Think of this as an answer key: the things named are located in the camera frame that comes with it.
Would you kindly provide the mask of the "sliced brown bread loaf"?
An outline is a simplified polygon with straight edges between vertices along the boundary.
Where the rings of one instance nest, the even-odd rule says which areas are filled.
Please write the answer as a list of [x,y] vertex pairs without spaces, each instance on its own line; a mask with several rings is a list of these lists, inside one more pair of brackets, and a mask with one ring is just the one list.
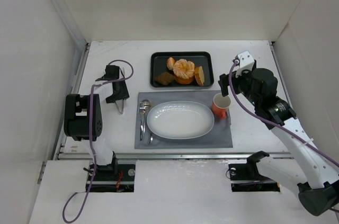
[[196,67],[194,70],[194,76],[199,86],[204,86],[205,78],[202,66]]

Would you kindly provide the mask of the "silver fork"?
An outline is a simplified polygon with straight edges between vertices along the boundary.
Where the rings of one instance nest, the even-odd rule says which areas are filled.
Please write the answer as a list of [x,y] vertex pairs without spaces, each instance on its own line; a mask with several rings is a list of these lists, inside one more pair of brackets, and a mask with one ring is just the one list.
[[148,114],[150,112],[150,108],[148,109],[147,113],[146,113],[146,127],[145,127],[145,132],[146,132],[146,128],[148,128],[149,131],[149,138],[147,140],[147,143],[150,145],[153,142],[153,131],[151,130],[151,119],[148,117]]

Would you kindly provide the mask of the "white front cover board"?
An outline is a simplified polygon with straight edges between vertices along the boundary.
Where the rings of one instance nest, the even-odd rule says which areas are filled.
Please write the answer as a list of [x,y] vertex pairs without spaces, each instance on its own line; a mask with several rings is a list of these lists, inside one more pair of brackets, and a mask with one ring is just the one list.
[[231,191],[222,160],[136,163],[132,193],[85,194],[88,160],[47,162],[31,223],[337,223],[310,215],[286,188]]

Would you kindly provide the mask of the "small oval sesame roll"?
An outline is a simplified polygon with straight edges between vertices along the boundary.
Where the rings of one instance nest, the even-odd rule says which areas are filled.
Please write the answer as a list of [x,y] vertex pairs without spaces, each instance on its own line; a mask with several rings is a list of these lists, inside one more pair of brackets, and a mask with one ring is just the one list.
[[167,66],[168,70],[173,70],[174,64],[175,64],[174,58],[173,57],[169,57],[167,59],[167,62],[166,62],[166,66]]

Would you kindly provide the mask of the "sesame twisted bread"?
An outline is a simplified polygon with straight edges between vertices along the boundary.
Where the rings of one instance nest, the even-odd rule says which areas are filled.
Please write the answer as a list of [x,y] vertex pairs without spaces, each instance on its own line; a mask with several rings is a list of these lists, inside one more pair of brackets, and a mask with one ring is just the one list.
[[182,79],[189,79],[194,76],[195,64],[186,59],[180,59],[175,62],[173,66],[173,73],[175,76]]

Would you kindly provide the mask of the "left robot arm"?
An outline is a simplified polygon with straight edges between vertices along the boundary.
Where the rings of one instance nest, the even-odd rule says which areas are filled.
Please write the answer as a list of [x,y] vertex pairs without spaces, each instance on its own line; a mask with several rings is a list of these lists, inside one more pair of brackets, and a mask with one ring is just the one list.
[[90,142],[90,96],[69,94],[66,96],[64,132],[66,136],[79,141],[93,160],[96,161],[96,176],[118,174],[118,162],[115,153],[109,149],[101,136],[103,130],[101,106],[115,104],[120,114],[124,112],[124,103],[129,98],[127,85],[118,79],[125,78],[123,68],[107,65],[105,73],[96,82],[106,84],[96,89],[93,95],[92,142]]

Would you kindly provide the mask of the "black rectangular tray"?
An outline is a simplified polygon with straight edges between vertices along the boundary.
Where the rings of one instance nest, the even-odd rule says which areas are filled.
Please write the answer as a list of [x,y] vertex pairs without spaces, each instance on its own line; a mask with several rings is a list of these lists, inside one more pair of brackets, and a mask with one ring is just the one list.
[[[168,85],[162,85],[156,82],[156,77],[162,73],[172,72],[167,68],[168,58],[174,58],[175,61],[179,59],[186,59],[192,61],[196,66],[201,66],[204,72],[205,82],[203,86],[199,86],[196,80],[187,85],[179,84],[175,80]],[[215,82],[211,56],[206,51],[169,51],[169,52],[156,52],[151,55],[150,59],[150,84],[155,88],[206,88],[211,87]]]

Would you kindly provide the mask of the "metal tongs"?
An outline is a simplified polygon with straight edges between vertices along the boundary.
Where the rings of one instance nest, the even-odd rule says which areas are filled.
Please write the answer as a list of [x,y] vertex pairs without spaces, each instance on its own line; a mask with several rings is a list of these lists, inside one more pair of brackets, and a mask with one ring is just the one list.
[[[122,77],[122,78],[125,78],[125,69],[124,69],[123,67],[120,68],[120,74],[121,74],[121,77]],[[118,110],[118,112],[119,112],[121,115],[123,115],[123,113],[124,113],[124,102],[125,102],[124,99],[117,100],[117,101],[115,102],[115,105],[116,105],[116,107],[117,107],[117,110]]]

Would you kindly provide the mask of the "brown chocolate croissant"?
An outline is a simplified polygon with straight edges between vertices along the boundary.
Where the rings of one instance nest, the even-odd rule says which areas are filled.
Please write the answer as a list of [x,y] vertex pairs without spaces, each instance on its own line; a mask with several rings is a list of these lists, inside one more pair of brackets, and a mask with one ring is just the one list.
[[171,84],[173,81],[175,81],[175,76],[169,72],[164,72],[159,76],[155,77],[155,82],[163,86],[167,86]]

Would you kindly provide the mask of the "white oval plate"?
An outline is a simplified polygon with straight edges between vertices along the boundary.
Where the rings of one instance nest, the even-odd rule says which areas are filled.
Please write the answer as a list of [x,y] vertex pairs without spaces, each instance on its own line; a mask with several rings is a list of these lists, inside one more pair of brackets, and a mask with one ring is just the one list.
[[202,137],[212,130],[215,123],[210,108],[191,101],[161,103],[150,110],[148,117],[153,134],[173,140]]

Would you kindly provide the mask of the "orange cup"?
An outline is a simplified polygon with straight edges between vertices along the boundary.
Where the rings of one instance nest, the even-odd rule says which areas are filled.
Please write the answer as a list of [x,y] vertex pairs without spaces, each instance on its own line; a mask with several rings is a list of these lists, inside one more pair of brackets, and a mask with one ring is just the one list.
[[230,97],[223,96],[221,93],[218,93],[213,97],[211,110],[214,115],[223,120],[227,117],[227,112],[230,105]]

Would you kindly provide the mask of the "smooth orange round bun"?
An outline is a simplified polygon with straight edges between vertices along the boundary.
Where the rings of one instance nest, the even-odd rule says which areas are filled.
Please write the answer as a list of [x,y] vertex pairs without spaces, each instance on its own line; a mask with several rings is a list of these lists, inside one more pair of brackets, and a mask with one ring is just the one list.
[[190,77],[190,78],[180,78],[180,77],[175,77],[175,81],[178,83],[178,84],[181,84],[181,85],[189,85],[191,84],[193,81],[194,81],[194,78],[193,77]]

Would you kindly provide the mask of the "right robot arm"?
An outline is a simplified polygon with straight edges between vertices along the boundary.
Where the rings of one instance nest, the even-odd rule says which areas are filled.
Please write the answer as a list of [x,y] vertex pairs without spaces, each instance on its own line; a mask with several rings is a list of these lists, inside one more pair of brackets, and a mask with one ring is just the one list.
[[246,169],[253,179],[270,178],[289,189],[313,216],[338,204],[338,162],[321,153],[304,132],[295,111],[277,96],[278,80],[265,68],[231,70],[218,81],[221,93],[242,94],[262,121],[286,146],[302,174],[294,173],[264,151],[250,155]]

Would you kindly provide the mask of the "silver spoon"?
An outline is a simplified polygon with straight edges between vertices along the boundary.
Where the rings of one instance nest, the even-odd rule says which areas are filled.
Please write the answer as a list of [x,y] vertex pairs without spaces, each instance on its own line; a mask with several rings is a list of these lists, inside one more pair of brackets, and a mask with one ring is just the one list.
[[146,127],[146,113],[150,108],[150,101],[149,100],[142,100],[139,104],[139,113],[141,117],[140,122],[140,141],[144,139],[145,134],[145,127]]

